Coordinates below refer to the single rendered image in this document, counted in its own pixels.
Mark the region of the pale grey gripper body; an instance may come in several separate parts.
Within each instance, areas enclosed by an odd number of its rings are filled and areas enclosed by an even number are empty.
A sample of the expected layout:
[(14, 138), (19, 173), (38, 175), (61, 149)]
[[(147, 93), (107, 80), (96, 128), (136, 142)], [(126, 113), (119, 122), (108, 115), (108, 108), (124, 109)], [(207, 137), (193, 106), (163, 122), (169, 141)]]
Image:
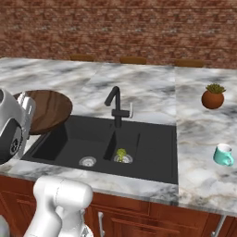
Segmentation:
[(23, 92), (19, 95), (18, 103), (22, 111), (22, 136), (25, 140), (27, 140), (29, 138), (31, 122), (35, 112), (36, 103), (31, 97), (27, 96), (26, 92)]

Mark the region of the black sink tap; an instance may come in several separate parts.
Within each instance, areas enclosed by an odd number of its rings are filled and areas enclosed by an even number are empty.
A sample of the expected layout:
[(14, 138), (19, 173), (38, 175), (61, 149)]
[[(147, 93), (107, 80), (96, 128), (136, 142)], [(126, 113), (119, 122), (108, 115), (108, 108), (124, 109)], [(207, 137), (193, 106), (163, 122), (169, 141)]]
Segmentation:
[(129, 110), (122, 110), (120, 108), (120, 89), (118, 86), (113, 87), (105, 100), (105, 105), (110, 106), (112, 101), (115, 101), (116, 107), (111, 111), (111, 115), (115, 119), (115, 127), (120, 128), (123, 118), (131, 119), (133, 117), (133, 104), (130, 104)]

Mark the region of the black kitchen sink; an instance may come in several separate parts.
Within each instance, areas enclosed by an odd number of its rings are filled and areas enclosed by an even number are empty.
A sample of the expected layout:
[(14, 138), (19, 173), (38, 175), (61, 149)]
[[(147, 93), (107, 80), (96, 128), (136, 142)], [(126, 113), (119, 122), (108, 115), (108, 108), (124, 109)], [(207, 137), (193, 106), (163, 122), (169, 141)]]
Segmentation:
[[(127, 155), (118, 162), (117, 151)], [(27, 161), (66, 168), (79, 168), (91, 156), (88, 169), (101, 173), (149, 181), (178, 182), (176, 127), (124, 120), (120, 128), (107, 118), (71, 116), (41, 136), (26, 152)]]

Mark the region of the round brown wooden board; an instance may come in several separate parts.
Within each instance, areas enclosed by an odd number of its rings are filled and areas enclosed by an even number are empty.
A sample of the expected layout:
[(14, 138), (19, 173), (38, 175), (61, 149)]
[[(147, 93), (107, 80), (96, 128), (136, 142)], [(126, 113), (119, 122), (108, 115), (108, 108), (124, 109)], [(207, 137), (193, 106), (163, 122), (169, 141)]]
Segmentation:
[(33, 90), (27, 91), (26, 94), (36, 104), (30, 135), (45, 134), (69, 118), (72, 102), (64, 94), (51, 90)]

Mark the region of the red-brown cupboard door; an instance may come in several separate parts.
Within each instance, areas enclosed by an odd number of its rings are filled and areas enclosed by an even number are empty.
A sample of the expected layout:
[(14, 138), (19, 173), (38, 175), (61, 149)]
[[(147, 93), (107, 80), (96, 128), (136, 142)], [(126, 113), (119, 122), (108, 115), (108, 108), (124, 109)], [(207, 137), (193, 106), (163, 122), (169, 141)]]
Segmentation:
[(218, 237), (237, 237), (237, 218), (226, 217)]
[(33, 181), (0, 175), (0, 214), (10, 226), (12, 237), (23, 237), (36, 209)]
[(211, 237), (209, 215), (201, 211), (165, 205), (150, 205), (150, 213), (93, 206), (97, 217), (103, 212), (105, 237)]

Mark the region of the green vegetable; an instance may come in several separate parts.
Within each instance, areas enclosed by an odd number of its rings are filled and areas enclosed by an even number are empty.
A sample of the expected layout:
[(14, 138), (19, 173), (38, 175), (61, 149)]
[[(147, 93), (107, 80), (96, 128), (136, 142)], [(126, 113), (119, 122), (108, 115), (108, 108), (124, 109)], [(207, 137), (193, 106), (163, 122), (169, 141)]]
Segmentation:
[(117, 156), (118, 156), (118, 162), (122, 162), (123, 161), (123, 157), (127, 155), (126, 150), (123, 148), (119, 148), (119, 150), (117, 151)]

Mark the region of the green plant in terracotta pot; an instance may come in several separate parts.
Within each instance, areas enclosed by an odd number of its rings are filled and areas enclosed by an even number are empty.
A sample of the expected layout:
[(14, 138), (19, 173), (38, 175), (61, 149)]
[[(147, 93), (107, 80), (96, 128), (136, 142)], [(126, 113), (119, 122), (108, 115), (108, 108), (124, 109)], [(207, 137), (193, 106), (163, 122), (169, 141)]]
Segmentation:
[(206, 91), (201, 98), (203, 106), (208, 109), (217, 109), (221, 107), (224, 102), (223, 93), (225, 91), (226, 89), (217, 83), (207, 85)]

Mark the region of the teal mug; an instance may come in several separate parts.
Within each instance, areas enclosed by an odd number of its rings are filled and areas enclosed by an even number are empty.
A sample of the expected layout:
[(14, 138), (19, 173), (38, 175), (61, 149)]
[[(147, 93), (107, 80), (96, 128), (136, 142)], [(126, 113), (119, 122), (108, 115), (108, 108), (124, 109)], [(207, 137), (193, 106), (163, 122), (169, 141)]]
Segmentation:
[(232, 149), (228, 144), (219, 143), (213, 155), (214, 161), (221, 166), (231, 167), (234, 164), (231, 151)]

